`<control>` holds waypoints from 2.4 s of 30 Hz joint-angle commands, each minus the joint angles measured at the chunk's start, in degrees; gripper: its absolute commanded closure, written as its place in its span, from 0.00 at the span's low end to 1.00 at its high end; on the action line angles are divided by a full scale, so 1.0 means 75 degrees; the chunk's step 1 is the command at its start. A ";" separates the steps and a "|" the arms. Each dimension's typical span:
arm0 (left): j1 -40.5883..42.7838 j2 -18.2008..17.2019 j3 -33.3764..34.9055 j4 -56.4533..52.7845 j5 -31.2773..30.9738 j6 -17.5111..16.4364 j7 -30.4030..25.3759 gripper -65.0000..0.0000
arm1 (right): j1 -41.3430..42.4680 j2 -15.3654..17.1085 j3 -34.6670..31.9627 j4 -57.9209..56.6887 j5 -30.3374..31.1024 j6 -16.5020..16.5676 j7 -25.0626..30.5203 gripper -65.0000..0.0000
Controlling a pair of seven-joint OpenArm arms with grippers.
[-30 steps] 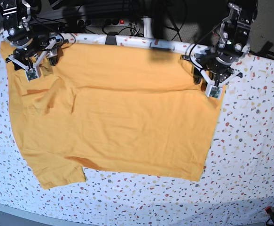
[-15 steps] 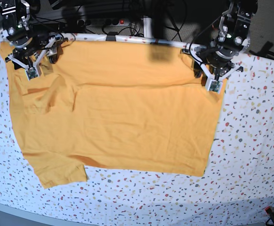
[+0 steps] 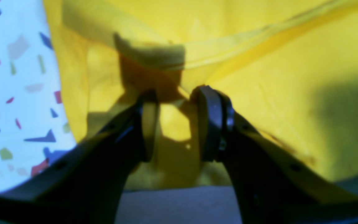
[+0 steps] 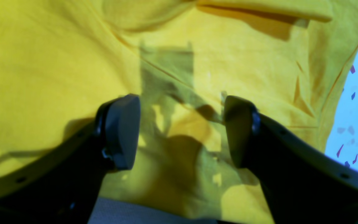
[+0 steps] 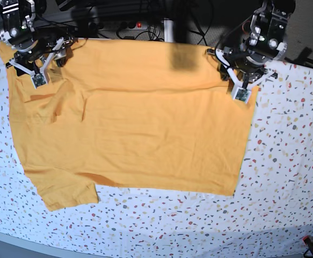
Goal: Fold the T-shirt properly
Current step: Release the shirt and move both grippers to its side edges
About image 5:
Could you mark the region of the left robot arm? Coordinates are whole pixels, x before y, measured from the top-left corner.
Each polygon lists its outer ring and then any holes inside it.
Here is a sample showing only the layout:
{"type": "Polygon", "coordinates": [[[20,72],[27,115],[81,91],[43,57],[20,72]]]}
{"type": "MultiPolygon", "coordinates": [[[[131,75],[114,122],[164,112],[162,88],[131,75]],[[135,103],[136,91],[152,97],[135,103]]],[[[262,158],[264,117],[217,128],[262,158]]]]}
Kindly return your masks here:
{"type": "Polygon", "coordinates": [[[221,80],[251,89],[269,77],[287,50],[286,27],[295,1],[262,1],[253,14],[227,32],[207,50],[218,63],[221,80]]]}

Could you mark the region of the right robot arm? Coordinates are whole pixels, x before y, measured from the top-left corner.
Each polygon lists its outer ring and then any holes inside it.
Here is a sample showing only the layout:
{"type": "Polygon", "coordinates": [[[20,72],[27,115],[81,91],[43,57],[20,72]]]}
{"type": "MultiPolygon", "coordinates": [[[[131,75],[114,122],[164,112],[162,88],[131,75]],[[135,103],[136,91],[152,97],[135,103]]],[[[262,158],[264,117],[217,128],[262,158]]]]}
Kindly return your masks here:
{"type": "Polygon", "coordinates": [[[2,21],[0,39],[16,52],[9,62],[17,74],[40,74],[36,60],[47,58],[63,67],[74,36],[54,21],[42,17],[46,1],[0,1],[2,21]]]}

